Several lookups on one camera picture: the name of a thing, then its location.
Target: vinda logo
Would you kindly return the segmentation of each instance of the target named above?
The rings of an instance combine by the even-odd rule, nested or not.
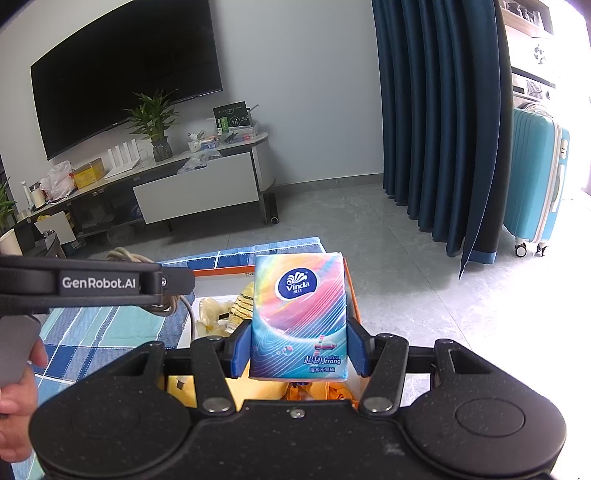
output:
[[[312,293],[318,286],[316,274],[309,268],[295,268],[281,276],[275,284],[275,294],[281,300],[293,300]]]

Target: plastic bag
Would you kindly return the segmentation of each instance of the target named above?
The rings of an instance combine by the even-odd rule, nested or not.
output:
[[[207,162],[212,158],[220,158],[222,155],[217,150],[201,150],[199,152],[192,153],[189,157],[188,162],[185,163],[177,172],[177,175],[185,173],[187,171],[197,170],[207,165]]]
[[[41,179],[41,188],[45,190],[49,201],[55,202],[65,198],[74,190],[71,173],[72,165],[66,160],[54,165],[47,177]]]

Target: yellow box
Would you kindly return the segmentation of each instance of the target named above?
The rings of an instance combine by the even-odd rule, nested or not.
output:
[[[76,187],[81,189],[100,180],[105,176],[105,166],[102,158],[97,158],[86,165],[82,165],[72,171]]]

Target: green plant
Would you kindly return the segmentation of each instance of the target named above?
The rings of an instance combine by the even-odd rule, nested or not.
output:
[[[132,135],[143,134],[145,138],[142,140],[150,139],[152,142],[164,140],[164,131],[174,123],[177,115],[168,101],[170,93],[164,94],[161,90],[156,90],[152,97],[144,93],[134,93],[142,100],[142,104],[137,108],[125,109],[131,113],[129,120],[134,123],[128,127],[135,128]]]
[[[0,187],[0,229],[4,231],[7,227],[7,218],[13,212],[12,207],[17,203],[8,199],[8,180]]]

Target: vinda tissue package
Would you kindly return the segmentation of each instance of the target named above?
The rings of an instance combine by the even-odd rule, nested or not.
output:
[[[346,380],[346,327],[341,254],[255,258],[251,378]]]

